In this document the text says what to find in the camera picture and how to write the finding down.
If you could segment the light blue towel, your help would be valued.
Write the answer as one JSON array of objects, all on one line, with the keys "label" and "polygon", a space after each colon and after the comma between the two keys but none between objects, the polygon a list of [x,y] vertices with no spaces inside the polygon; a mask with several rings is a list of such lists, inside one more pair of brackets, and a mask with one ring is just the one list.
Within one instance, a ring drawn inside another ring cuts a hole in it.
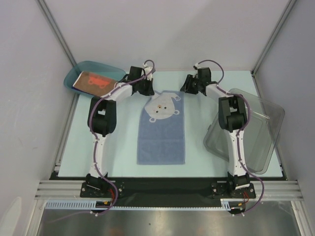
[{"label": "light blue towel", "polygon": [[137,164],[185,164],[184,113],[182,92],[155,92],[141,112]]}]

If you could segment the orange towel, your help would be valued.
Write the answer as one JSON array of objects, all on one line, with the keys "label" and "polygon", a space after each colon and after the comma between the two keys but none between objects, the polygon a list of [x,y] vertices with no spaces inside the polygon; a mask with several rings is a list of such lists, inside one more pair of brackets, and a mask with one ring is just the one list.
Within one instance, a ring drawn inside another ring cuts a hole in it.
[{"label": "orange towel", "polygon": [[72,87],[80,92],[102,97],[112,91],[117,83],[118,81],[114,79],[92,72],[83,71],[78,76]]}]

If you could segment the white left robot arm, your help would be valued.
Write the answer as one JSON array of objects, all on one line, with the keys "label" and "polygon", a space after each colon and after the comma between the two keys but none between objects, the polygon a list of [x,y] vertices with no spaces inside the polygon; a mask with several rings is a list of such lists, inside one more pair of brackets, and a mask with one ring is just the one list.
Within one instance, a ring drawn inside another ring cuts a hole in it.
[{"label": "white left robot arm", "polygon": [[144,96],[155,94],[153,90],[153,74],[155,66],[132,66],[129,73],[108,85],[104,95],[94,96],[91,99],[88,116],[88,127],[93,137],[93,161],[86,182],[91,186],[91,191],[98,197],[107,194],[110,181],[106,178],[108,171],[102,166],[103,152],[106,141],[109,139],[117,125],[118,102],[131,97],[135,93]]}]

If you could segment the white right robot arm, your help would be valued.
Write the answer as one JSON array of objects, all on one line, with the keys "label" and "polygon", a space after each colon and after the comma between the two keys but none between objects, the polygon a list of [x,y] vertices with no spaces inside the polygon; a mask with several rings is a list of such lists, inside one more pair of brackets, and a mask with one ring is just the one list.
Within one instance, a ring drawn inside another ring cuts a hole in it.
[{"label": "white right robot arm", "polygon": [[240,94],[227,92],[212,81],[208,67],[194,66],[195,74],[188,74],[180,91],[189,94],[202,93],[218,103],[218,122],[226,135],[229,156],[227,173],[227,193],[233,198],[244,193],[250,186],[249,171],[245,162],[244,129],[251,113],[247,112],[247,102]]}]

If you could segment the teal plastic bin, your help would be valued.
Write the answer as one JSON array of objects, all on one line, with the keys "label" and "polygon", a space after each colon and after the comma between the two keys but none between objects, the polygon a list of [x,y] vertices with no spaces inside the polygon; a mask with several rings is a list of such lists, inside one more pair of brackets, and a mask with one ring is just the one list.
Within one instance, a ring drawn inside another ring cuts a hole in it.
[{"label": "teal plastic bin", "polygon": [[77,80],[78,76],[82,71],[88,71],[95,74],[99,74],[101,76],[109,77],[116,81],[121,80],[123,76],[126,74],[126,72],[120,68],[95,61],[86,60],[77,63],[66,75],[63,81],[63,85],[67,89],[77,94],[83,94],[87,97],[92,97],[93,95],[84,91],[80,91],[73,87],[73,84],[75,83],[75,81]]}]

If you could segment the clear plastic bin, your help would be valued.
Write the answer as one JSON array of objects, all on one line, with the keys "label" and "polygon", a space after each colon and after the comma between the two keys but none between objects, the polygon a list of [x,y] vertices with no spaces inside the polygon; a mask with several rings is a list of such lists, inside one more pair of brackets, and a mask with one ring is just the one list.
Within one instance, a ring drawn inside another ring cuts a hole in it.
[{"label": "clear plastic bin", "polygon": [[[229,92],[243,95],[250,105],[251,118],[244,131],[245,161],[250,172],[264,174],[272,158],[285,111],[281,106],[243,90],[233,88]],[[229,161],[227,137],[220,128],[218,117],[209,126],[203,144],[208,152]]]}]

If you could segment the right aluminium corner post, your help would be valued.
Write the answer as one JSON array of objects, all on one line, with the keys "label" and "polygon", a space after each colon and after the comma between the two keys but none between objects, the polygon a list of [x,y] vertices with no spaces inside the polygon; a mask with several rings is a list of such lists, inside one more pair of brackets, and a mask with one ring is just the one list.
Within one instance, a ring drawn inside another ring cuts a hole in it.
[{"label": "right aluminium corner post", "polygon": [[291,11],[293,10],[294,6],[296,5],[298,1],[297,0],[289,0],[280,15],[280,18],[278,19],[274,29],[272,30],[272,33],[270,37],[268,38],[262,52],[260,53],[256,63],[253,66],[253,69],[251,70],[251,74],[253,76],[256,75],[259,68],[261,67],[262,63],[264,62],[265,58],[267,57],[269,51],[271,50],[274,42],[276,41],[281,29],[283,28],[284,24],[286,23]]}]

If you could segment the aluminium corner post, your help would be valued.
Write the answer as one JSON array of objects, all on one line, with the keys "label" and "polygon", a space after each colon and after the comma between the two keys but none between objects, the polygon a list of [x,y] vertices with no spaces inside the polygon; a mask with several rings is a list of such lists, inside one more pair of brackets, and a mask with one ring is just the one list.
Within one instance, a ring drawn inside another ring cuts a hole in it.
[{"label": "aluminium corner post", "polygon": [[55,17],[53,16],[47,2],[45,0],[36,0],[35,1],[42,12],[45,20],[47,21],[51,31],[53,32],[53,35],[56,37],[59,45],[61,46],[61,49],[63,50],[66,58],[70,62],[71,66],[74,67],[77,62],[73,56],[73,53],[70,50],[69,45],[67,44],[62,31],[60,30],[60,27],[57,24],[57,21],[55,20]]},{"label": "aluminium corner post", "polygon": [[253,76],[256,75],[259,68],[261,67],[262,63],[264,62],[265,58],[267,57],[269,51],[271,50],[274,42],[276,41],[281,29],[283,28],[284,24],[286,23],[291,11],[293,10],[294,6],[296,5],[298,1],[297,0],[289,0],[280,15],[280,18],[278,19],[274,29],[272,30],[272,33],[270,37],[268,38],[262,52],[260,53],[256,63],[253,66],[253,69],[251,70],[251,74]]}]

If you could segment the left aluminium corner post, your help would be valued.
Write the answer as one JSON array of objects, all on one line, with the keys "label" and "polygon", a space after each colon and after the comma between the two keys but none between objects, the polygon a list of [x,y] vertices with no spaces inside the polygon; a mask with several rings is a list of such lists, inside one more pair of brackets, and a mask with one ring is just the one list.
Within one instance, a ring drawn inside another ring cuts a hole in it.
[{"label": "left aluminium corner post", "polygon": [[62,31],[60,30],[60,27],[57,24],[57,21],[55,20],[55,17],[53,16],[47,2],[45,0],[36,0],[35,1],[42,12],[45,20],[47,21],[51,31],[53,32],[53,35],[56,37],[59,45],[61,46],[61,49],[63,50],[66,58],[70,62],[71,66],[74,67],[77,62],[73,56],[73,53],[70,50],[69,45],[67,44]]}]

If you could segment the aluminium rail frame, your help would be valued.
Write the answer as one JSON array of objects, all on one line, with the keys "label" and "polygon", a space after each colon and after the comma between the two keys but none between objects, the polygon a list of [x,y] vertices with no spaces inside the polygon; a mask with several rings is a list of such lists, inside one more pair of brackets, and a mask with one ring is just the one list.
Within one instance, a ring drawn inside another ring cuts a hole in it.
[{"label": "aluminium rail frame", "polygon": [[304,227],[303,196],[296,181],[279,181],[261,189],[233,216],[212,210],[112,210],[94,216],[89,210],[46,209],[48,200],[80,198],[78,181],[43,180],[28,230],[30,236],[296,236]]}]

